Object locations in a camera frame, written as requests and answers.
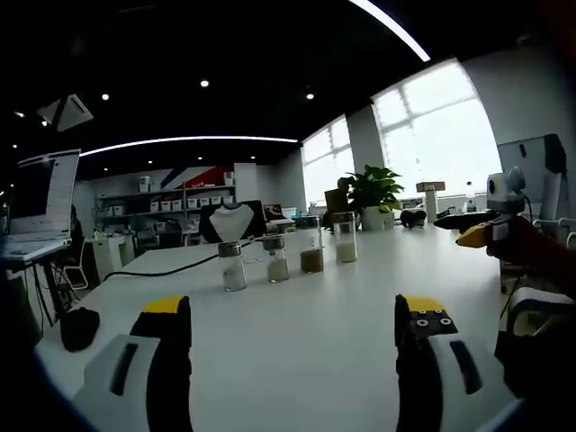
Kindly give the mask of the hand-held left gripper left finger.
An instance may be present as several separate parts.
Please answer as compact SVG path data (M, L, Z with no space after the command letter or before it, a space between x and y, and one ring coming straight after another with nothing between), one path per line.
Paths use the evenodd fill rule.
M153 301L86 365L72 402L97 431L191 431L190 300Z

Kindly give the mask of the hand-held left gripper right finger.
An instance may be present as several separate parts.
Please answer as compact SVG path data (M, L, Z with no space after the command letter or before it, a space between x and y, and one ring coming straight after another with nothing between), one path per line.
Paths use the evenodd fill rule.
M516 431L523 401L501 362L459 332L446 308L424 296L395 297L398 431Z

